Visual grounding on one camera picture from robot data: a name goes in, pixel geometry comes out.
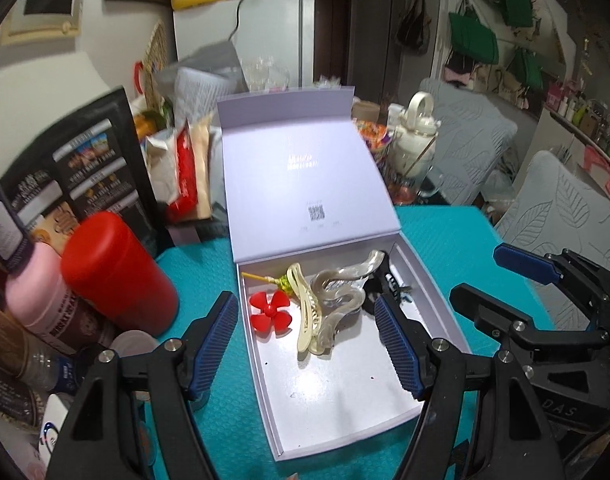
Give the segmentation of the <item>grey leaf cushion near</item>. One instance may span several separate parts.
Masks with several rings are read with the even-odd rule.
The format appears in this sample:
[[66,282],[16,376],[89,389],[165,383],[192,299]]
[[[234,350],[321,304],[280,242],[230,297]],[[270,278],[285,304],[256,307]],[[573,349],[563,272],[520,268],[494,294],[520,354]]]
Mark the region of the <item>grey leaf cushion near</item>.
[[530,161],[496,231],[505,242],[537,255],[570,249],[610,271],[610,201],[548,151]]

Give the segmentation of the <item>grey leaf cushion far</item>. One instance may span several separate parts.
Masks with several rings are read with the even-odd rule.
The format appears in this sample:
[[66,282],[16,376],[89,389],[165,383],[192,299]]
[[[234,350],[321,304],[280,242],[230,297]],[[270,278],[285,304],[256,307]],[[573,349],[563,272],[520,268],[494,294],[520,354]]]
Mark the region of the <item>grey leaf cushion far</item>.
[[486,96],[425,78],[419,89],[434,99],[441,122],[434,167],[444,176],[441,194],[450,205],[470,205],[510,148],[518,126]]

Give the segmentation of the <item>grey leaf cushion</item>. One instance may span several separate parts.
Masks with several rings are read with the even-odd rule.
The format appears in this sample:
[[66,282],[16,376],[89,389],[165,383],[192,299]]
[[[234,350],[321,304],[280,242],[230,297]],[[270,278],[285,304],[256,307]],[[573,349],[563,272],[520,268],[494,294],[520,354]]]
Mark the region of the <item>grey leaf cushion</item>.
[[425,78],[419,89],[434,99],[441,122],[434,167],[444,176],[441,194],[450,205],[470,205],[510,148],[518,126],[486,96]]
[[610,201],[548,151],[530,161],[496,231],[505,242],[537,255],[570,249],[610,271]]

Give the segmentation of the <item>red flower hair clip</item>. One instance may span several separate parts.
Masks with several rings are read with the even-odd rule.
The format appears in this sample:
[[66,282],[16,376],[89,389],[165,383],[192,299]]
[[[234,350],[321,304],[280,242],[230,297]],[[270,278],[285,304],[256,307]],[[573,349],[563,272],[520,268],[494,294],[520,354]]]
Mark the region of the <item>red flower hair clip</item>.
[[261,335],[267,335],[272,330],[278,335],[286,333],[292,323],[289,305],[289,296],[280,289],[273,292],[271,297],[266,292],[255,292],[250,297],[250,306],[257,310],[257,313],[250,315],[253,330]]

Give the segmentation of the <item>black long hair clip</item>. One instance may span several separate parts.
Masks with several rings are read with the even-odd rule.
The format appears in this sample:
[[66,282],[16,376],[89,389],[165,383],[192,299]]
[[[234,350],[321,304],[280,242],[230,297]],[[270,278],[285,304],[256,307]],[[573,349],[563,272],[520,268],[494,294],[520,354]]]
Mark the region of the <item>black long hair clip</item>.
[[384,254],[382,262],[375,269],[375,272],[369,275],[365,284],[363,284],[363,291],[366,294],[365,301],[363,301],[363,310],[373,313],[375,301],[383,295],[390,297],[395,304],[398,304],[391,294],[389,283],[387,283],[387,275],[389,274],[393,274],[390,266],[390,257]]

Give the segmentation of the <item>beige marbled wave clip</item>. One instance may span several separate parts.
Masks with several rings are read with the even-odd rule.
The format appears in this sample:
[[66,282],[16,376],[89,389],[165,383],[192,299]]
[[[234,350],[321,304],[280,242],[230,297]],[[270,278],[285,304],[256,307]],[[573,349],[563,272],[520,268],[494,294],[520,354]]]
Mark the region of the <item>beige marbled wave clip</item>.
[[322,317],[309,345],[312,354],[325,353],[334,345],[337,326],[345,316],[358,312],[366,299],[363,284],[384,261],[385,252],[372,250],[360,263],[320,271],[311,281],[311,290],[319,302],[332,309]]

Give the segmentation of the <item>blue fishbone hair clip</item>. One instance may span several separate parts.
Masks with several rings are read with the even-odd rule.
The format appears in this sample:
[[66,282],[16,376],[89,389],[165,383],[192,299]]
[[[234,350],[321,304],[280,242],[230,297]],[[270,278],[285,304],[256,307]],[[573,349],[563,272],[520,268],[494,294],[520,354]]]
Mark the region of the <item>blue fishbone hair clip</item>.
[[387,283],[389,283],[390,291],[395,301],[400,304],[401,300],[406,295],[410,295],[413,292],[412,285],[401,284],[393,274],[387,275]]

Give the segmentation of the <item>cream claw hair clip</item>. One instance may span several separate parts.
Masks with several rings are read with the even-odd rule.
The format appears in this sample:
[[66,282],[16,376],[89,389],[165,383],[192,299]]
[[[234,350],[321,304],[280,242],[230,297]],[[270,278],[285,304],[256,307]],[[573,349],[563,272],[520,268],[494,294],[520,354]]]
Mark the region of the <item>cream claw hair clip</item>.
[[315,356],[322,354],[318,343],[322,308],[299,263],[292,263],[288,267],[287,279],[299,302],[299,312],[301,312],[296,348],[297,358],[303,362],[311,353],[314,353]]

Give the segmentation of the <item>lavender open gift box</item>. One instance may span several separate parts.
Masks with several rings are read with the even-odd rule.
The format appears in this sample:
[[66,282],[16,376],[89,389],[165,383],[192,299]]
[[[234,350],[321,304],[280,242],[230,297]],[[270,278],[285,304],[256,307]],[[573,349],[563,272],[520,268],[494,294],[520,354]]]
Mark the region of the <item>lavender open gift box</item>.
[[[468,349],[448,301],[401,231],[365,141],[352,122],[354,92],[244,93],[218,103],[233,262],[244,316],[249,298],[298,264],[305,278],[381,250],[407,287],[403,310],[427,333]],[[332,348],[299,352],[299,326],[244,331],[259,411],[275,460],[367,439],[417,417],[372,316],[347,315]]]

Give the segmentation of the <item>red cylindrical canister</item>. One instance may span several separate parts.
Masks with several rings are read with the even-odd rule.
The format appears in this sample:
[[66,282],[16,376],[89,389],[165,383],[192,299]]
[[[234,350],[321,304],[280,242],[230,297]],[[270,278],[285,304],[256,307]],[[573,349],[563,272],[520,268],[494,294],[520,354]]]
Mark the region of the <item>red cylindrical canister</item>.
[[159,336],[175,321],[174,285],[113,212],[93,214],[78,227],[60,268],[72,292],[122,330]]

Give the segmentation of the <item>teal bubble mailer mat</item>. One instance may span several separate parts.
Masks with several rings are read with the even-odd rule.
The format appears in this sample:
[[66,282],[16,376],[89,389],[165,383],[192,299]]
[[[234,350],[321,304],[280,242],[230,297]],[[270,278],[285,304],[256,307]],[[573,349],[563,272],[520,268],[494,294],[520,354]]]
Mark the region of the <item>teal bubble mailer mat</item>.
[[[416,249],[443,294],[470,284],[530,315],[542,330],[553,323],[535,290],[518,274],[495,265],[496,231],[474,207],[407,206],[396,210],[405,237]],[[173,247],[157,258],[180,299],[179,337],[206,315],[217,296],[235,290],[235,268],[226,238]],[[242,330],[235,330],[213,382],[212,396],[194,415],[209,458],[222,479],[390,479],[403,458],[416,424],[406,422],[338,450],[275,462],[271,457]]]

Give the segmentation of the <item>glass measuring jug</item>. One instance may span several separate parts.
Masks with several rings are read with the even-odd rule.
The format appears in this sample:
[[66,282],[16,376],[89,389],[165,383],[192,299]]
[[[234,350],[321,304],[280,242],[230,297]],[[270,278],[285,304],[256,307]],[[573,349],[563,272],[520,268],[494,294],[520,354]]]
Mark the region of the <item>glass measuring jug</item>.
[[442,196],[445,176],[429,158],[421,158],[410,169],[399,171],[393,158],[387,157],[383,177],[396,206],[445,204]]

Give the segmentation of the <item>instant noodle cup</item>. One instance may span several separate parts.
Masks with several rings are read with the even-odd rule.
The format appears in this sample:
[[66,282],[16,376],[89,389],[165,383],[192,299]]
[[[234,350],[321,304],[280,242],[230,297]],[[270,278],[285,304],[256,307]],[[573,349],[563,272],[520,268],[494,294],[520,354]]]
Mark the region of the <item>instant noodle cup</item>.
[[354,124],[365,141],[373,159],[378,162],[386,153],[392,137],[386,126],[369,122],[369,120],[355,119]]

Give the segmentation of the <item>yellow lollipop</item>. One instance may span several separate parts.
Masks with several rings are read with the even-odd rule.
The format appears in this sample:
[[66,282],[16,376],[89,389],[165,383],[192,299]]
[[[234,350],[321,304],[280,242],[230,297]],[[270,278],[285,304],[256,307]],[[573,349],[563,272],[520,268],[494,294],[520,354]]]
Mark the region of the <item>yellow lollipop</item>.
[[282,290],[287,295],[291,295],[291,293],[293,292],[291,283],[286,275],[281,275],[279,276],[279,278],[274,278],[273,276],[262,276],[247,272],[242,272],[241,275],[243,276],[243,278],[248,278],[249,280],[275,285],[277,289]]

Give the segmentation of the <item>wall intercom panel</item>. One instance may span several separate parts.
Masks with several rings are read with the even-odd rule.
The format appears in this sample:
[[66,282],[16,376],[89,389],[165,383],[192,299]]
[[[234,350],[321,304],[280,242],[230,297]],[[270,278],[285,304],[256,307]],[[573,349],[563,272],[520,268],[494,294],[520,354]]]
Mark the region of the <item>wall intercom panel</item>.
[[0,45],[74,38],[82,14],[83,0],[18,0],[2,22]]

